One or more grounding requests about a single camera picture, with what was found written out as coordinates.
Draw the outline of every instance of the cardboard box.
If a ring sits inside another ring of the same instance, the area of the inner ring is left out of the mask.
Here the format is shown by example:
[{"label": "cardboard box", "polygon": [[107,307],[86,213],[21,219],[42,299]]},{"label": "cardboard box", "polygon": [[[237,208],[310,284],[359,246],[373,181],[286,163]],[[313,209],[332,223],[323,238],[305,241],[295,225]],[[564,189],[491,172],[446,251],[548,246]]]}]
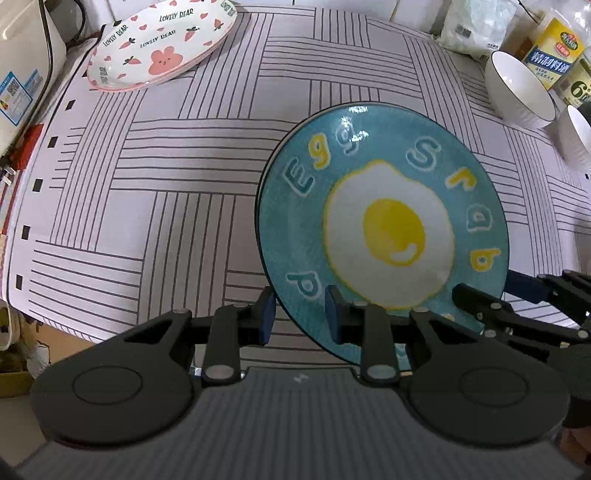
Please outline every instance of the cardboard box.
[{"label": "cardboard box", "polygon": [[37,340],[49,347],[49,360],[52,364],[94,345],[47,324],[40,326]]},{"label": "cardboard box", "polygon": [[0,374],[0,398],[28,395],[33,384],[29,372],[10,372]]}]

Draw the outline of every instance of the bag of flour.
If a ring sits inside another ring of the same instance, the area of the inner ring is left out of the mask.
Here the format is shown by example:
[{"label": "bag of flour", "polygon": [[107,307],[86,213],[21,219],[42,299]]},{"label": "bag of flour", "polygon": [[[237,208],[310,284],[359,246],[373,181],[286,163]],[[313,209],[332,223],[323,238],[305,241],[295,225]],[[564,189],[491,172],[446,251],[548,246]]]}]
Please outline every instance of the bag of flour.
[{"label": "bag of flour", "polygon": [[517,0],[452,0],[437,42],[486,61],[503,43],[518,5]]}]

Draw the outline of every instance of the blue plate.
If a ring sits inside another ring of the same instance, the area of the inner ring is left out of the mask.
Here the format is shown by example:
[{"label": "blue plate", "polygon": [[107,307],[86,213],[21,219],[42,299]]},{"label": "blue plate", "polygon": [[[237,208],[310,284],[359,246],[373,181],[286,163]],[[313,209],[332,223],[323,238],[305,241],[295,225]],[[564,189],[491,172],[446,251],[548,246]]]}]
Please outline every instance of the blue plate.
[{"label": "blue plate", "polygon": [[[496,190],[450,132],[411,110],[350,103],[319,112],[281,142],[263,173],[256,235],[283,308],[314,341],[335,344],[324,289],[407,314],[424,306],[480,331],[452,302],[466,283],[494,296],[505,285],[509,239]],[[401,368],[410,366],[397,345]]]}]

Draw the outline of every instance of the metal screw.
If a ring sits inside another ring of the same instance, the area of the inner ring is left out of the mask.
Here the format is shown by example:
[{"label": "metal screw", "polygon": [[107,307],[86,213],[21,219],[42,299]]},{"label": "metal screw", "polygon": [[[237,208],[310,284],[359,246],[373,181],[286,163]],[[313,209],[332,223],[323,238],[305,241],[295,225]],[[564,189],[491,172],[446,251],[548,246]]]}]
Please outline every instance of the metal screw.
[{"label": "metal screw", "polygon": [[368,368],[368,375],[374,380],[389,380],[396,376],[396,369],[390,365],[372,365]]},{"label": "metal screw", "polygon": [[205,370],[205,376],[211,380],[227,380],[234,374],[234,369],[230,365],[212,365]]}]

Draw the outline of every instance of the appliance label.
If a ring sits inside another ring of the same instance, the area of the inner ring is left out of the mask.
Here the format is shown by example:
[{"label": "appliance label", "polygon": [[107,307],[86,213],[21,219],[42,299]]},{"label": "appliance label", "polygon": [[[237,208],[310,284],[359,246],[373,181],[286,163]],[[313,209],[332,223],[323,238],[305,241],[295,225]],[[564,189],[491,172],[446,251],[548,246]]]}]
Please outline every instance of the appliance label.
[{"label": "appliance label", "polygon": [[33,99],[25,87],[12,72],[9,72],[4,81],[0,83],[0,112],[14,126],[17,126],[32,102]]},{"label": "appliance label", "polygon": [[24,85],[25,90],[27,91],[27,93],[29,95],[34,97],[35,92],[39,88],[39,85],[41,85],[42,81],[43,81],[43,77],[41,75],[39,75],[39,70],[35,69],[35,71],[33,73],[31,73],[31,76],[29,77],[29,79],[25,82],[25,85]]}]

